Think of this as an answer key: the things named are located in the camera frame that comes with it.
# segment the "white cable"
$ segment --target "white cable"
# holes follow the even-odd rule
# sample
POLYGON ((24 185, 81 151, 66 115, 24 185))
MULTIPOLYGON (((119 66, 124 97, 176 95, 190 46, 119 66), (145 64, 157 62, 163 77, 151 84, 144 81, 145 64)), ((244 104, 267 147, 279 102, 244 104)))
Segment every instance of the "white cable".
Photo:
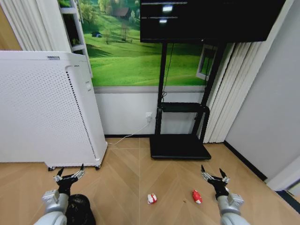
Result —
POLYGON ((148 126, 149 124, 150 124, 150 122, 148 122, 145 126, 143 126, 143 127, 142 127, 141 129, 139 129, 138 131, 135 131, 133 134, 127 135, 127 136, 125 136, 125 137, 130 137, 130 136, 132 136, 132 135, 135 135, 137 132, 143 130, 143 129, 144 129, 146 126, 148 126))

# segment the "white air purifier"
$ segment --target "white air purifier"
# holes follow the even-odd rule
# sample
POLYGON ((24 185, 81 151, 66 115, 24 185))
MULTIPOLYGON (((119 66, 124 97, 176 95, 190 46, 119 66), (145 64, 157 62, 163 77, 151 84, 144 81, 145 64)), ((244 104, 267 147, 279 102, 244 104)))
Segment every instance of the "white air purifier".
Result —
POLYGON ((107 142, 86 57, 0 51, 0 162, 100 167, 107 142))

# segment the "small toy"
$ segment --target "small toy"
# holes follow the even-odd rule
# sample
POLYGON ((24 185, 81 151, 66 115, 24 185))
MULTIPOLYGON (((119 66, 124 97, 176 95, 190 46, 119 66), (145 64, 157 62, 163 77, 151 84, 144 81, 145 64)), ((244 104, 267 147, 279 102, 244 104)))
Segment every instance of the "small toy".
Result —
POLYGON ((148 204, 151 205, 156 203, 158 199, 156 198, 156 195, 152 193, 147 196, 147 200, 148 200, 148 204))
POLYGON ((199 192, 196 190, 193 190, 192 193, 193 193, 193 199, 194 199, 195 203, 201 204, 202 198, 201 198, 201 195, 199 194, 199 192))

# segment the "black cable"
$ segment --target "black cable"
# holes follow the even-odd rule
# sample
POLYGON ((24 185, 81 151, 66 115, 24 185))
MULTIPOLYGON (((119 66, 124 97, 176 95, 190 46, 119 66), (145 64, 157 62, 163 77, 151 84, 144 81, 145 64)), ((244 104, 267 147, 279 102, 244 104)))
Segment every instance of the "black cable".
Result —
MULTIPOLYGON (((169 74, 170 64, 171 64, 171 60, 172 60, 173 48, 174 48, 174 43, 173 43, 173 45, 172 45, 172 50, 171 50, 171 54, 170 54, 170 61, 169 61, 169 66, 168 66, 168 70, 167 70, 167 75, 165 76, 165 86, 166 86, 166 84, 167 84, 167 79, 168 79, 168 74, 169 74)), ((168 94, 167 92, 165 92, 165 86, 164 86, 164 89, 163 89, 163 95, 162 95, 162 100, 163 100, 163 102, 165 102, 164 97, 168 94)))

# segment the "black television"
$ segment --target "black television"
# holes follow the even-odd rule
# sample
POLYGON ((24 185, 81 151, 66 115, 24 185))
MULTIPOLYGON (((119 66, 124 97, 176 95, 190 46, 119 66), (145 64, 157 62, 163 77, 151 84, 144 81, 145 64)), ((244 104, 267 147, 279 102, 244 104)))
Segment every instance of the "black television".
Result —
POLYGON ((141 42, 264 41, 285 0, 141 0, 141 42))

